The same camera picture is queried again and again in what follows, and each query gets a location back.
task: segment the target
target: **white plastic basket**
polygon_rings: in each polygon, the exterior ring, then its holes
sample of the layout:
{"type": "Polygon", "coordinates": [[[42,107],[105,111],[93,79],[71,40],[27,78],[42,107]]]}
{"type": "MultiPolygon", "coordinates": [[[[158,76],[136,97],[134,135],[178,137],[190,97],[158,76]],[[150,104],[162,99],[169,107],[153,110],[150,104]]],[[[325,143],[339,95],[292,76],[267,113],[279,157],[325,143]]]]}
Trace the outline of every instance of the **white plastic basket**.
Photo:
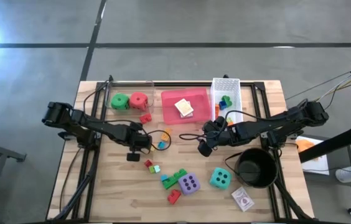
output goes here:
{"type": "MultiPolygon", "coordinates": [[[[221,101],[221,98],[227,95],[231,98],[232,105],[229,108],[220,110],[219,116],[225,117],[225,114],[230,110],[242,110],[242,98],[240,95],[240,80],[238,78],[213,78],[212,87],[210,88],[210,99],[212,104],[212,120],[215,120],[215,105],[221,101]]],[[[241,113],[230,113],[228,118],[231,118],[233,123],[243,121],[241,113]]]]}

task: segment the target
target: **red block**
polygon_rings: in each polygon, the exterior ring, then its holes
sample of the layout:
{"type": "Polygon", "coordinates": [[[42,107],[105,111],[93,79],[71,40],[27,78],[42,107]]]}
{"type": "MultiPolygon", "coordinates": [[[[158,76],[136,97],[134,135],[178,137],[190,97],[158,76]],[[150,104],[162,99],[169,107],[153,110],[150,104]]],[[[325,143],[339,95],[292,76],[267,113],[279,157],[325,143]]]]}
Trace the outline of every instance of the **red block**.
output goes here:
{"type": "Polygon", "coordinates": [[[142,124],[146,124],[150,121],[152,121],[152,116],[151,114],[144,114],[139,117],[139,120],[141,121],[142,124]]]}
{"type": "Polygon", "coordinates": [[[132,108],[145,111],[148,105],[148,97],[144,93],[135,92],[130,96],[129,104],[132,108]]]}
{"type": "Polygon", "coordinates": [[[150,166],[153,166],[153,163],[150,160],[145,161],[144,164],[147,168],[149,168],[150,166]]]}
{"type": "Polygon", "coordinates": [[[181,191],[179,190],[171,190],[171,193],[169,196],[167,196],[167,200],[173,205],[175,202],[178,200],[178,198],[181,196],[181,191]]]}

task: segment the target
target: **blue block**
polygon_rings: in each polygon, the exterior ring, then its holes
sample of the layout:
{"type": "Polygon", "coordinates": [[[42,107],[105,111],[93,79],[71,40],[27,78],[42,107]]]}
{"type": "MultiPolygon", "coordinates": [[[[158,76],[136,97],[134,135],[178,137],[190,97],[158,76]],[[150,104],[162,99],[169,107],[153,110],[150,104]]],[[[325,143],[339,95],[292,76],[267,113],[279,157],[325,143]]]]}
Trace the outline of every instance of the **blue block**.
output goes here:
{"type": "Polygon", "coordinates": [[[166,146],[166,143],[165,142],[159,142],[159,144],[157,145],[157,148],[158,149],[164,149],[166,146]]]}
{"type": "Polygon", "coordinates": [[[169,177],[167,175],[161,175],[161,181],[167,180],[169,177]]]}
{"type": "Polygon", "coordinates": [[[218,105],[220,107],[220,110],[227,108],[227,103],[225,101],[220,101],[218,105]]]}

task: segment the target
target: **playing card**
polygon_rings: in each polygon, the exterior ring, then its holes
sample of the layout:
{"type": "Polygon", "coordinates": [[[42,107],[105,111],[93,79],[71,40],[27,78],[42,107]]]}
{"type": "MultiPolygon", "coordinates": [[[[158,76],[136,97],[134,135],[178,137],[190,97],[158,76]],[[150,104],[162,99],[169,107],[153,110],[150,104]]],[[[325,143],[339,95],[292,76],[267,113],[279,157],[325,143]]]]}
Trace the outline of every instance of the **playing card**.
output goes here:
{"type": "Polygon", "coordinates": [[[244,212],[255,204],[243,187],[234,191],[232,197],[244,212]]]}

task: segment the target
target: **pink tray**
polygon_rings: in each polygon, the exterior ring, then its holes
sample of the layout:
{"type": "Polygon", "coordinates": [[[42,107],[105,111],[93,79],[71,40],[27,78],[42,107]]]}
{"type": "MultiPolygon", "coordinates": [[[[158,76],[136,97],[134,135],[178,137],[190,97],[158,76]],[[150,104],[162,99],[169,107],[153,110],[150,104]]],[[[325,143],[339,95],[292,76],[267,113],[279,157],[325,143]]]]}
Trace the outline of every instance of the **pink tray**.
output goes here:
{"type": "Polygon", "coordinates": [[[182,124],[197,121],[207,121],[211,117],[210,103],[206,88],[190,88],[185,90],[171,90],[162,92],[163,120],[166,124],[182,124]],[[174,106],[185,99],[194,109],[193,116],[181,118],[180,112],[174,106]]]}

